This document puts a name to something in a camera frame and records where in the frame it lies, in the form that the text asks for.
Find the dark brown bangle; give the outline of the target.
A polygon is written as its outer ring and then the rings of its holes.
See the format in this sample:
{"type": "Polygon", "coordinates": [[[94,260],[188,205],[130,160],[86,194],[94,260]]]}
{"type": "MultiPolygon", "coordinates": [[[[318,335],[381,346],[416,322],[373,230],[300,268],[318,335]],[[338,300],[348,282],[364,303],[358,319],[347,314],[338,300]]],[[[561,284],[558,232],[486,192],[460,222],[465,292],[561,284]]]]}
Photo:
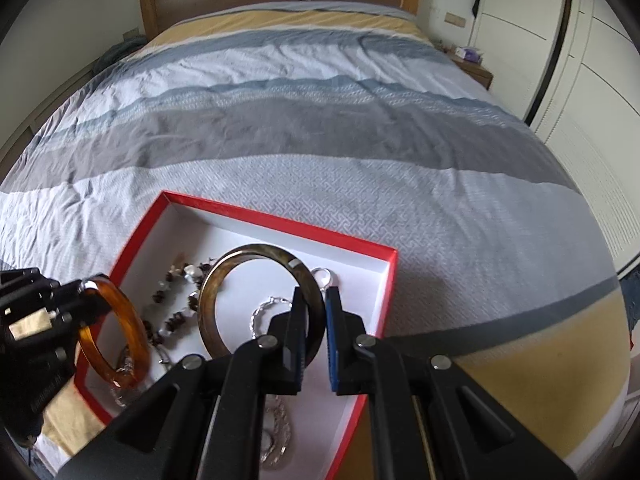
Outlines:
{"type": "Polygon", "coordinates": [[[306,301],[305,364],[310,365],[326,331],[323,292],[302,260],[264,243],[229,250],[203,278],[198,331],[208,354],[228,356],[243,340],[265,333],[273,316],[290,310],[297,286],[306,301]]]}

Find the red jewelry box tray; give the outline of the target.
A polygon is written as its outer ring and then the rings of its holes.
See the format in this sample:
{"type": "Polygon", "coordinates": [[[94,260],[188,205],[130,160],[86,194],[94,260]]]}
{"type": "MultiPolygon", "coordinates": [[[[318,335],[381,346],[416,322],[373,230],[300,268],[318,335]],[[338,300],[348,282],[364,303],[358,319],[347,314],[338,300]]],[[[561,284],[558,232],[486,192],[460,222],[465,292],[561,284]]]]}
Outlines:
{"type": "MultiPolygon", "coordinates": [[[[390,310],[398,265],[396,249],[272,214],[201,197],[161,192],[111,270],[112,281],[152,325],[186,305],[188,284],[175,281],[159,306],[152,295],[177,262],[201,263],[255,243],[281,247],[323,281],[340,289],[343,308],[362,318],[367,333],[381,335],[390,310]]],[[[286,309],[294,278],[277,263],[255,260],[233,270],[216,300],[222,341],[231,350],[250,339],[250,316],[266,308],[258,330],[286,309]]],[[[293,435],[282,466],[264,479],[334,479],[341,469],[366,400],[336,396],[330,387],[328,352],[320,350],[306,369],[303,390],[286,400],[293,435]]]]}

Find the striped bed duvet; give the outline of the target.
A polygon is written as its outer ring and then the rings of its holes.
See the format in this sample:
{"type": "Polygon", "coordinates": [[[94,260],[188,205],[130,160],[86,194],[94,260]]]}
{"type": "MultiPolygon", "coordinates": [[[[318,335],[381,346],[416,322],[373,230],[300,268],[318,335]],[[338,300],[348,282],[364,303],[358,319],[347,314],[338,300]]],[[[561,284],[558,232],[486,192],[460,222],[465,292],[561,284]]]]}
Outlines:
{"type": "Polygon", "coordinates": [[[629,380],[608,245],[524,122],[405,13],[247,6],[172,26],[56,110],[1,185],[1,264],[109,268],[163,191],[396,248],[385,326],[459,362],[590,479],[629,380]]]}

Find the dark cloth on cabinet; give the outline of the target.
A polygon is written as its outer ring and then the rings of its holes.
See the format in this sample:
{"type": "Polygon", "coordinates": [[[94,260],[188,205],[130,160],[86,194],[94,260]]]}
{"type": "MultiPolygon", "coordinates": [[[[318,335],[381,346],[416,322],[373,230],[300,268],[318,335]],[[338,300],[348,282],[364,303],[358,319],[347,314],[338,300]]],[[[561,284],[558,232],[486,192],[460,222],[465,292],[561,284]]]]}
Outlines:
{"type": "Polygon", "coordinates": [[[96,62],[94,62],[91,73],[93,74],[93,76],[96,76],[113,64],[117,63],[123,58],[126,58],[126,56],[130,55],[131,53],[137,52],[137,50],[140,50],[148,42],[148,38],[142,35],[138,35],[125,39],[119,44],[114,44],[114,46],[108,48],[96,60],[96,62]]]}

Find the wooden nightstand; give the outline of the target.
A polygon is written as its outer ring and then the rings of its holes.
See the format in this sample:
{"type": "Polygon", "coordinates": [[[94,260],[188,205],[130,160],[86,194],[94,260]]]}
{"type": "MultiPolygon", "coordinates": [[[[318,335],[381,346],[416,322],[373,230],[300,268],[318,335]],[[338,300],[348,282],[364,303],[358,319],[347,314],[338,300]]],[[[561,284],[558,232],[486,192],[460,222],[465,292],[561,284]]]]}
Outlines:
{"type": "Polygon", "coordinates": [[[470,61],[464,60],[463,58],[459,58],[454,53],[448,52],[448,58],[454,64],[456,64],[462,72],[465,72],[469,77],[478,82],[481,86],[483,86],[486,90],[490,88],[492,80],[494,79],[494,75],[486,70],[485,67],[481,66],[478,63],[472,63],[470,61]]]}

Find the white wardrobe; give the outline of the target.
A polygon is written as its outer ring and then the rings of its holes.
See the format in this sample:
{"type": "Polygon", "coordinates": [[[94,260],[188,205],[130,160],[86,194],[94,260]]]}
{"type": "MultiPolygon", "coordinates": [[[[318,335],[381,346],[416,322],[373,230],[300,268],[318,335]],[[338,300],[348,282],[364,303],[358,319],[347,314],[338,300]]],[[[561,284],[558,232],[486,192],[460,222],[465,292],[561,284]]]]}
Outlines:
{"type": "Polygon", "coordinates": [[[477,0],[491,94],[585,196],[618,275],[639,266],[639,51],[606,0],[477,0]]]}

